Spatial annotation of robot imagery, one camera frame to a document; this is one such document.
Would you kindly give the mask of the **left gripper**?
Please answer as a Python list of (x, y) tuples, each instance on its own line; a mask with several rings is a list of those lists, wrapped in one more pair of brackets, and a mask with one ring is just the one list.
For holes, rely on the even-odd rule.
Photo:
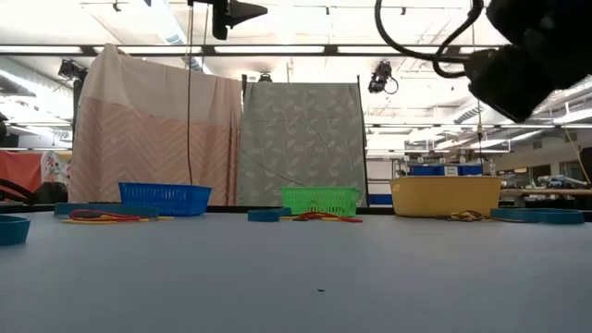
[[(218, 40), (228, 38), (226, 18), (228, 13), (228, 0), (214, 0), (212, 4), (212, 34)], [(249, 19), (255, 19), (267, 13), (264, 6), (240, 1), (229, 2), (229, 26), (234, 27)]]

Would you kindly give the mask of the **wide blue rubber band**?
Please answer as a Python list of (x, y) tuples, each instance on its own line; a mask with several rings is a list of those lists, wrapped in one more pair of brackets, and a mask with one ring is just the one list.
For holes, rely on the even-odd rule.
[(30, 225), (31, 221), (28, 218), (0, 215), (0, 246), (25, 243)]
[(585, 224), (584, 214), (579, 210), (555, 208), (495, 208), (490, 218), (515, 223), (580, 225)]
[(147, 206), (124, 205), (121, 203), (57, 203), (54, 216), (66, 217), (75, 210), (95, 210), (125, 216), (159, 217), (159, 209)]
[(278, 222), (284, 216), (291, 216), (290, 208), (256, 209), (247, 212), (247, 220), (250, 222)]

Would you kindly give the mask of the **black overhead rig bar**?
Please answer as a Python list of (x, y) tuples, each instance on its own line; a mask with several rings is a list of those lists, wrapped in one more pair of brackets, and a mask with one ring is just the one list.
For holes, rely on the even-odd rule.
[[(130, 56), (205, 57), (304, 56), (304, 57), (397, 57), (403, 53), (382, 44), (122, 44)], [(100, 44), (0, 44), (0, 56), (95, 57), (104, 50)]]

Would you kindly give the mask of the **pink chevron cloth screen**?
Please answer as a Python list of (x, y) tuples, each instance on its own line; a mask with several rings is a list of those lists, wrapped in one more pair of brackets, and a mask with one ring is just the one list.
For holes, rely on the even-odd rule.
[(241, 83), (104, 47), (83, 83), (70, 164), (73, 203), (117, 202), (119, 182), (192, 184), (212, 205), (237, 195)]

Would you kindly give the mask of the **black spotlight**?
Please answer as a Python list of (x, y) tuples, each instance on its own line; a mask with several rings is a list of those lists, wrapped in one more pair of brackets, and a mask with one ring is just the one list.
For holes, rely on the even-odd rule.
[(82, 81), (86, 78), (88, 69), (79, 66), (73, 60), (63, 59), (61, 61), (57, 75), (66, 80)]

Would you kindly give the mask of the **green plastic basket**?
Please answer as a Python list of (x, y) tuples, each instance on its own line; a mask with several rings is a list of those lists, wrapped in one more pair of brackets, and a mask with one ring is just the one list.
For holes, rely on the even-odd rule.
[(353, 187), (283, 187), (281, 200), (295, 215), (309, 212), (351, 217), (356, 214), (360, 191)]

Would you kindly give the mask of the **blue plastic basket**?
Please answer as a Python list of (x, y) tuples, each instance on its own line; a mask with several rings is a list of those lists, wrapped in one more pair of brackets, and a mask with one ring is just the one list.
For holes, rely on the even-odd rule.
[(157, 208), (161, 216), (200, 216), (212, 193), (188, 184), (119, 182), (118, 187), (123, 204)]

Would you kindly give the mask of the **floral cloth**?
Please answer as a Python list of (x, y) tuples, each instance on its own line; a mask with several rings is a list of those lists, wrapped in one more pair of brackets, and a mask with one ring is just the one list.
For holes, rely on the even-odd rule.
[(60, 182), (68, 186), (71, 156), (71, 151), (43, 152), (41, 157), (42, 182)]

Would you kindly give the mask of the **black chair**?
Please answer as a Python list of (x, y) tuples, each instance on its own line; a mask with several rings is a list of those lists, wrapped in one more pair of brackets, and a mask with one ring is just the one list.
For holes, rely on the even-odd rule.
[(37, 204), (57, 204), (68, 201), (68, 188), (62, 182), (44, 182), (34, 192)]

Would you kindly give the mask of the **yellow plastic basket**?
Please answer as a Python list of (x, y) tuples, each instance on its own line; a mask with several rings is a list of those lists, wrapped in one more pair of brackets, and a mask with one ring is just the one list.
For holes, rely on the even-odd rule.
[(408, 176), (390, 182), (393, 209), (406, 217), (449, 216), (474, 211), (487, 216), (499, 206), (501, 179), (474, 176)]

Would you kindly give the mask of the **red cloth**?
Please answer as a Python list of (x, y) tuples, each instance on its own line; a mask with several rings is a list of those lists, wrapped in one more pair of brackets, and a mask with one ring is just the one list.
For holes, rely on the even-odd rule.
[(35, 193), (42, 185), (40, 153), (0, 151), (0, 179), (6, 179), (30, 191), (30, 200), (39, 202)]

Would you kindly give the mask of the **black curved bar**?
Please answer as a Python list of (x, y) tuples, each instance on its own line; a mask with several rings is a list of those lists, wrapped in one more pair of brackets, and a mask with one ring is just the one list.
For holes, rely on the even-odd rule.
[(36, 197), (33, 192), (24, 187), (7, 179), (0, 179), (0, 201), (4, 200), (33, 205)]

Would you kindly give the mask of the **wooden side table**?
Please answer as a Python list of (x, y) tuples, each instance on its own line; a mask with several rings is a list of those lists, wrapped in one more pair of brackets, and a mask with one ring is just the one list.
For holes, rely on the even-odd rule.
[(523, 197), (528, 195), (563, 195), (563, 196), (592, 196), (592, 190), (586, 189), (504, 189), (500, 197)]

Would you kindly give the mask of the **pale blue device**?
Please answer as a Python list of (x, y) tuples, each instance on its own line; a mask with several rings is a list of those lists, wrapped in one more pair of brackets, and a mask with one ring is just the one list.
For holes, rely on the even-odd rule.
[(553, 189), (588, 189), (589, 184), (585, 181), (566, 177), (564, 175), (541, 176), (537, 181)]

